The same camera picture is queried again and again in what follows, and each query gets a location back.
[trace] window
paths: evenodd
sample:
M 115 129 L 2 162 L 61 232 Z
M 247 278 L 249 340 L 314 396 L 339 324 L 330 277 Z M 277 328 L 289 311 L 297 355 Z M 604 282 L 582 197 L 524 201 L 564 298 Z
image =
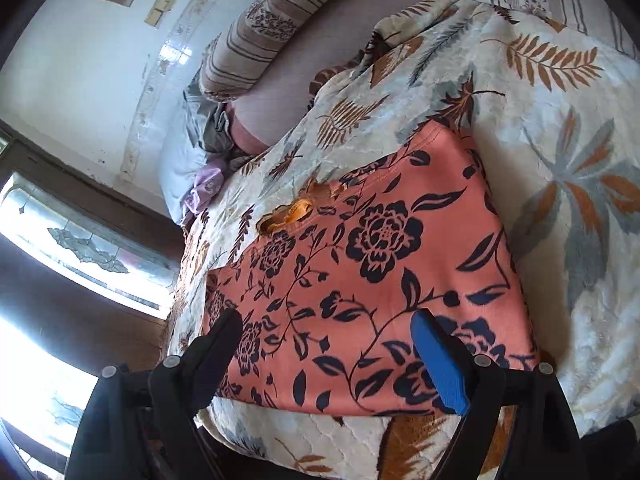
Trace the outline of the window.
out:
M 0 136 L 0 155 L 8 145 L 9 142 L 3 136 Z
M 0 232 L 53 270 L 114 301 L 166 317 L 178 265 L 75 211 L 14 173 Z
M 178 62 L 181 65 L 184 65 L 190 59 L 192 54 L 193 51 L 188 47 L 178 50 L 168 43 L 165 43 L 160 49 L 160 57 L 162 58 L 162 60 L 170 64 L 175 64 L 176 62 Z
M 68 457 L 97 378 L 49 355 L 0 319 L 0 416 L 43 446 Z M 61 478 L 18 449 L 33 471 Z

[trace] wooden window frame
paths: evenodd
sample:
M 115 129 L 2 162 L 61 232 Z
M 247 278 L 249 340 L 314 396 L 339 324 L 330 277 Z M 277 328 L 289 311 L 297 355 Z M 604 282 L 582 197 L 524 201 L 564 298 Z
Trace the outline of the wooden window frame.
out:
M 169 218 L 67 166 L 2 120 L 0 135 L 9 141 L 0 153 L 0 189 L 19 173 L 83 215 L 180 263 L 184 237 Z

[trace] orange leaf pattern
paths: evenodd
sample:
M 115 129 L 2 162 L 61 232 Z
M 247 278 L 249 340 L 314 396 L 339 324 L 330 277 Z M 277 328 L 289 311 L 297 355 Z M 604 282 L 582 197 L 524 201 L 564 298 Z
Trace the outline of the orange leaf pattern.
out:
M 343 99 L 332 108 L 328 115 L 319 116 L 318 118 L 324 118 L 324 121 L 318 132 L 318 147 L 324 150 L 335 144 L 343 144 L 347 136 L 351 135 L 351 132 L 360 125 L 360 122 L 370 119 L 369 114 L 378 108 L 387 97 L 384 96 L 368 106 L 360 106 L 348 99 Z
M 296 458 L 296 456 L 289 450 L 286 444 L 281 441 L 278 437 L 275 437 L 276 441 L 280 443 L 280 445 L 285 449 L 285 451 L 289 454 L 289 456 L 293 459 L 293 469 L 296 471 L 302 471 L 303 473 L 331 473 L 333 471 L 327 465 L 317 463 L 323 462 L 326 460 L 326 457 L 322 455 L 305 455 L 300 458 Z
M 198 257 L 195 261 L 195 268 L 193 270 L 193 275 L 195 276 L 202 270 L 202 266 L 204 262 L 207 260 L 207 255 L 209 254 L 209 242 L 204 242 L 200 247 L 200 252 L 198 252 Z
M 511 23 L 511 25 L 517 25 L 518 23 L 520 23 L 518 20 L 514 20 L 511 17 L 511 12 L 509 11 L 509 9 L 505 9 L 504 7 L 499 7 L 499 6 L 495 5 L 494 6 L 494 11 L 502 19 L 504 19 L 505 21 Z
M 538 17 L 558 33 L 566 29 L 566 25 L 564 23 L 556 22 L 556 20 L 552 20 L 551 18 L 548 18 L 546 16 L 538 16 Z
M 229 253 L 229 260 L 227 261 L 227 265 L 233 263 L 236 259 L 236 255 L 242 247 L 242 242 L 244 241 L 244 237 L 249 232 L 249 225 L 251 223 L 251 217 L 254 214 L 254 206 L 251 206 L 247 209 L 242 216 L 240 217 L 240 226 L 238 227 L 238 234 L 236 235 L 236 241 L 234 243 L 231 252 Z
M 564 76 L 574 88 L 578 88 L 576 82 L 585 86 L 591 86 L 589 83 L 590 80 L 601 77 L 598 71 L 603 69 L 594 64 L 598 54 L 598 48 L 596 46 L 584 52 L 569 50 L 568 48 L 564 48 L 558 52 L 558 47 L 549 47 L 549 42 L 538 46 L 539 40 L 539 36 L 532 38 L 530 34 L 524 37 L 521 34 L 516 40 L 509 43 L 496 39 L 483 40 L 480 43 L 497 41 L 506 46 L 508 67 L 515 68 L 520 79 L 524 78 L 526 69 L 526 75 L 531 86 L 536 83 L 534 65 L 537 66 L 540 81 L 542 81 L 550 92 L 552 89 L 552 80 L 559 89 L 566 92 L 566 86 L 562 76 Z
M 421 14 L 426 14 L 431 9 L 431 4 L 434 3 L 433 0 L 423 0 L 418 2 L 411 7 L 407 7 L 406 9 L 401 10 L 397 14 L 393 14 L 393 16 L 406 16 L 408 18 L 414 18 L 415 16 L 420 16 Z
M 556 57 L 565 57 L 558 53 Z M 595 51 L 574 55 L 592 60 Z M 580 136 L 580 116 L 571 108 L 556 143 L 556 160 L 548 160 L 525 130 L 529 145 L 548 168 L 553 180 L 525 202 L 520 218 L 509 234 L 516 260 L 531 252 L 554 228 L 563 198 L 571 206 L 572 224 L 564 245 L 568 276 L 569 309 L 585 290 L 593 290 L 607 270 L 609 212 L 623 232 L 640 234 L 640 168 L 623 160 L 610 166 L 614 151 L 614 121 L 606 121 L 575 154 Z
M 371 88 L 376 86 L 386 76 L 391 74 L 395 68 L 400 65 L 411 54 L 418 50 L 422 44 L 422 36 L 416 36 L 415 38 L 403 43 L 390 52 L 386 53 L 379 60 L 377 60 L 373 69 L 371 70 Z
M 504 94 L 494 90 L 476 91 L 474 89 L 474 74 L 472 72 L 468 76 L 467 80 L 460 86 L 458 95 L 453 96 L 446 93 L 441 102 L 447 106 L 437 110 L 436 113 L 427 118 L 434 119 L 439 123 L 444 124 L 447 128 L 460 133 L 462 130 L 463 120 L 466 120 L 466 124 L 469 127 L 471 126 L 471 119 L 473 117 L 475 107 L 474 96 L 478 94 L 496 94 L 504 97 Z
M 300 146 L 302 146 L 302 143 L 301 142 L 297 143 L 292 150 L 288 151 L 285 154 L 285 156 L 282 158 L 282 160 L 278 164 L 276 164 L 273 168 L 271 168 L 271 171 L 269 172 L 269 176 L 271 178 L 274 178 L 274 179 L 280 178 L 289 169 L 289 166 L 293 162 L 293 159 L 300 158 L 301 155 L 297 155 L 298 150 L 300 149 Z
M 502 412 L 500 413 L 502 420 L 499 420 L 495 427 L 494 437 L 491 439 L 489 451 L 487 451 L 486 458 L 482 464 L 482 469 L 480 470 L 481 475 L 500 467 L 511 436 L 515 410 L 515 406 L 505 406 L 502 409 Z
M 240 168 L 240 173 L 244 176 L 251 175 L 255 170 L 260 168 L 260 165 L 262 164 L 264 157 L 267 156 L 267 153 L 269 153 L 269 150 L 265 150 L 260 155 L 252 158 L 248 163 Z
M 445 419 L 433 415 L 395 416 L 386 427 L 378 455 L 378 480 L 405 480 L 414 473 L 420 453 Z

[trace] bedspread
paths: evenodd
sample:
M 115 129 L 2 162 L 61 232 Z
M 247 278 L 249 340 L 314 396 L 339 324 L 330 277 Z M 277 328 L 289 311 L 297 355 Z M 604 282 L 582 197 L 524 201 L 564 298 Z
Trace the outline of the bedspread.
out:
M 638 103 L 638 63 L 532 14 L 428 0 L 383 20 L 361 67 L 332 78 L 194 224 L 166 352 L 201 333 L 207 271 L 238 258 L 261 216 L 291 203 L 310 176 L 339 178 L 437 121 L 478 145 L 539 346 L 556 361 L 578 431 L 606 426 L 640 399 Z M 219 397 L 200 419 L 227 445 L 309 474 L 407 480 L 431 474 L 458 421 L 333 418 Z M 497 462 L 498 451 L 488 476 Z

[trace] white wall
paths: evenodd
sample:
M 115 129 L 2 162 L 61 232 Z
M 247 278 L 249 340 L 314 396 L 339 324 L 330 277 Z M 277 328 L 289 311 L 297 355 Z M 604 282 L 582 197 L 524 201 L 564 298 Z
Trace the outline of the white wall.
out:
M 158 29 L 144 23 L 154 1 L 47 0 L 0 72 L 0 117 L 66 164 L 165 212 L 157 186 L 118 179 L 147 67 L 190 0 L 178 0 Z

